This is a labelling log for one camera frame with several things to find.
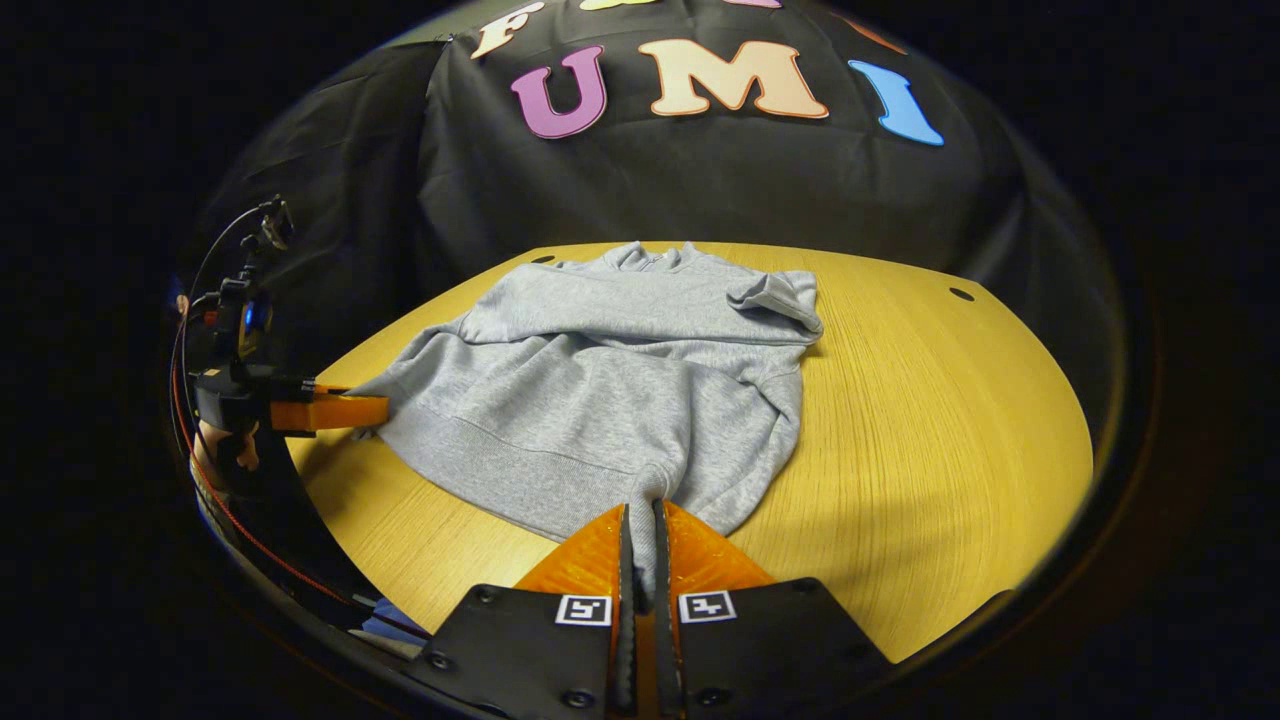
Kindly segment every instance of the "gray sweatshirt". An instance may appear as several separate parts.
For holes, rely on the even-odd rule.
[[[631,503],[652,598],[652,501],[728,534],[795,448],[815,296],[813,273],[692,243],[520,265],[352,392],[390,397],[375,432],[407,465],[540,536],[562,542]]]

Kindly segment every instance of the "wood grain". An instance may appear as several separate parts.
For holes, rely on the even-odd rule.
[[[526,252],[388,325],[319,380],[376,375],[520,263],[590,260],[613,246]],[[826,323],[801,365],[795,454],[730,539],[776,578],[822,579],[892,661],[1025,579],[1093,475],[1079,402],[1030,331],[980,286],[931,270],[790,247],[699,249],[760,270],[814,272]],[[349,434],[289,448],[343,550],[429,630],[472,584],[515,584],[554,547],[436,488],[380,439]]]

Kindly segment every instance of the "screw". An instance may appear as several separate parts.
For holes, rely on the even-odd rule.
[[[586,691],[568,691],[567,693],[561,696],[561,700],[564,702],[564,705],[570,707],[577,707],[580,710],[584,707],[591,707],[591,705],[595,702],[595,698],[591,697],[591,693]]]
[[[451,661],[448,657],[444,656],[443,652],[439,651],[428,655],[426,661],[430,662],[431,667],[435,667],[436,670],[448,670],[449,667],[453,667],[453,661]]]
[[[703,692],[698,693],[698,705],[723,705],[728,702],[728,691],[722,691],[719,688],[704,688]]]

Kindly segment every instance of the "blue letter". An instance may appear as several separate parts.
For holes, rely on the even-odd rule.
[[[850,60],[849,67],[863,73],[879,94],[881,104],[884,105],[884,114],[881,117],[884,129],[925,145],[942,145],[942,136],[929,127],[929,120],[924,119],[915,97],[911,97],[911,91],[908,90],[910,81],[870,63]]]

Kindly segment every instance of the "purple letter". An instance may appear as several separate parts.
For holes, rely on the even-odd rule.
[[[604,78],[600,76],[600,63],[596,58],[604,53],[600,45],[584,47],[570,53],[561,64],[573,70],[577,78],[577,92],[582,96],[577,108],[570,113],[557,113],[552,109],[552,99],[547,94],[547,76],[550,68],[539,68],[525,73],[511,88],[520,97],[520,109],[525,123],[538,137],[556,140],[568,137],[591,127],[591,123],[604,114]]]

